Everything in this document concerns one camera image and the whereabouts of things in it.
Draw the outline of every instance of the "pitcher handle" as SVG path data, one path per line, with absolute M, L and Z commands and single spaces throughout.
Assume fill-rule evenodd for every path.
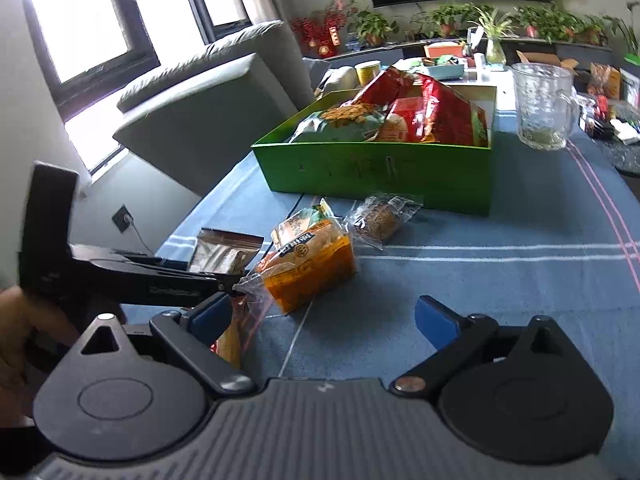
M 566 112 L 566 136 L 571 135 L 571 131 L 573 127 L 578 122 L 578 115 L 580 114 L 580 103 L 578 99 L 573 97 L 567 90 L 560 89 L 556 94 L 558 99 L 562 99 L 562 101 L 568 104 L 567 112 Z

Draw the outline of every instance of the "blue tablecloth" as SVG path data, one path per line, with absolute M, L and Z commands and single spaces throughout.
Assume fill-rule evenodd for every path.
M 514 112 L 497 117 L 488 217 L 420 211 L 380 252 L 358 251 L 355 277 L 291 316 L 272 308 L 245 370 L 273 376 L 380 377 L 385 383 L 434 350 L 413 309 L 430 294 L 460 314 L 503 324 L 549 314 L 614 399 L 602 451 L 623 478 L 640 478 L 640 204 L 583 133 L 567 149 L 520 143 Z M 428 180 L 429 168 L 424 168 Z M 242 161 L 158 251 L 188 259 L 202 226 L 262 235 L 318 197 L 271 192 L 253 155 Z M 346 213 L 352 201 L 330 199 Z

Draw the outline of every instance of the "human hand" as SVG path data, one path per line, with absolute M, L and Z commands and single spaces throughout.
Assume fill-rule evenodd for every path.
M 71 346 L 78 331 L 46 300 L 27 296 L 19 286 L 0 292 L 0 428 L 19 426 L 30 400 L 24 383 L 24 345 L 33 329 Z

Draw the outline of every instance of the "gray ribbed surface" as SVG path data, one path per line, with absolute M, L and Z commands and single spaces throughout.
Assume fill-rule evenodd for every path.
M 613 480 L 596 457 L 518 466 L 459 441 L 433 408 L 399 399 L 378 380 L 272 380 L 260 396 L 224 402 L 195 440 L 130 468 L 55 458 L 43 480 Z

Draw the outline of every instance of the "glass vase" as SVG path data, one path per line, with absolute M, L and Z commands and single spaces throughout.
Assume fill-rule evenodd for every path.
M 504 55 L 499 38 L 489 38 L 486 45 L 486 61 L 491 64 L 507 64 L 507 57 Z

